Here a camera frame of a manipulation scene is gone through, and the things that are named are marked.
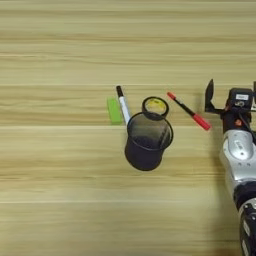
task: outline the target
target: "marker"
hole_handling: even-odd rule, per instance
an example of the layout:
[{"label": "marker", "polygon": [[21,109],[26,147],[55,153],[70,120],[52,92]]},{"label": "marker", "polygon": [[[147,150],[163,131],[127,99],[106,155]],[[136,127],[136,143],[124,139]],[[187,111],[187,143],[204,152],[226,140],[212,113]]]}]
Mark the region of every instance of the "marker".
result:
[{"label": "marker", "polygon": [[174,94],[168,92],[167,95],[173,99],[181,108],[183,108],[201,127],[203,127],[206,131],[211,128],[211,125],[206,122],[201,116],[193,112],[190,108],[188,108],[184,103],[179,101]]},{"label": "marker", "polygon": [[125,123],[128,124],[128,122],[130,120],[130,114],[129,114],[129,110],[128,110],[127,104],[125,102],[124,94],[123,94],[123,91],[122,91],[122,88],[120,85],[118,85],[116,87],[116,91],[117,91],[119,102],[120,102],[120,105],[122,108]]}]

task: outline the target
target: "red marker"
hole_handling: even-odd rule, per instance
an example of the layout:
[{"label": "red marker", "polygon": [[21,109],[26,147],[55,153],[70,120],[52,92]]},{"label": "red marker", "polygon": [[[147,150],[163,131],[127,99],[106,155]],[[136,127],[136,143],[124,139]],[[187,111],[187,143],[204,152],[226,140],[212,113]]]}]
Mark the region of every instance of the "red marker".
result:
[{"label": "red marker", "polygon": [[201,116],[193,112],[191,109],[189,109],[184,103],[177,100],[176,96],[172,94],[171,92],[168,92],[167,95],[173,99],[180,107],[182,107],[201,127],[203,127],[206,131],[208,131],[211,128],[211,125],[206,122]]}]

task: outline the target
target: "cable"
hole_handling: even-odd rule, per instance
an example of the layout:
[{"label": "cable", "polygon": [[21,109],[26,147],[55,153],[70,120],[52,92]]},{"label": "cable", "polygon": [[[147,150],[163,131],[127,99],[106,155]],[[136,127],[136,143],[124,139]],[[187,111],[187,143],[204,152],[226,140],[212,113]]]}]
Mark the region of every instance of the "cable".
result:
[{"label": "cable", "polygon": [[250,128],[250,126],[248,125],[248,123],[244,120],[244,118],[242,117],[242,114],[240,112],[238,112],[239,118],[242,120],[242,122],[244,123],[244,126],[247,128],[247,130],[251,133],[252,138],[253,138],[253,143],[256,144],[256,136],[255,133],[253,132],[253,130]]}]

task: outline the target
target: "wood grain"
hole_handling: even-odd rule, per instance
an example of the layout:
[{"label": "wood grain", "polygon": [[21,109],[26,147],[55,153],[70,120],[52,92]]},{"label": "wood grain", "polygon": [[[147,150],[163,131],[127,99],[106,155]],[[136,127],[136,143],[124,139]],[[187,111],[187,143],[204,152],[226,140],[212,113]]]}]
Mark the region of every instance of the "wood grain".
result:
[{"label": "wood grain", "polygon": [[[256,2],[0,1],[0,255],[238,256],[238,218],[204,110],[251,88]],[[170,103],[161,166],[133,169],[106,101]],[[212,124],[206,133],[166,92]]]}]

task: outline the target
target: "pen holder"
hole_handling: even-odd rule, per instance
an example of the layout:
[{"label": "pen holder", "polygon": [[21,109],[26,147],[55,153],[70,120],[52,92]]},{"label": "pen holder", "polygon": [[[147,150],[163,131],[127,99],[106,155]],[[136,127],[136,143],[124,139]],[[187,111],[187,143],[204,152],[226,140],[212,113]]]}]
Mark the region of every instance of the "pen holder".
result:
[{"label": "pen holder", "polygon": [[173,140],[170,123],[156,113],[138,113],[127,125],[125,156],[138,170],[150,171],[162,161],[164,150]]}]

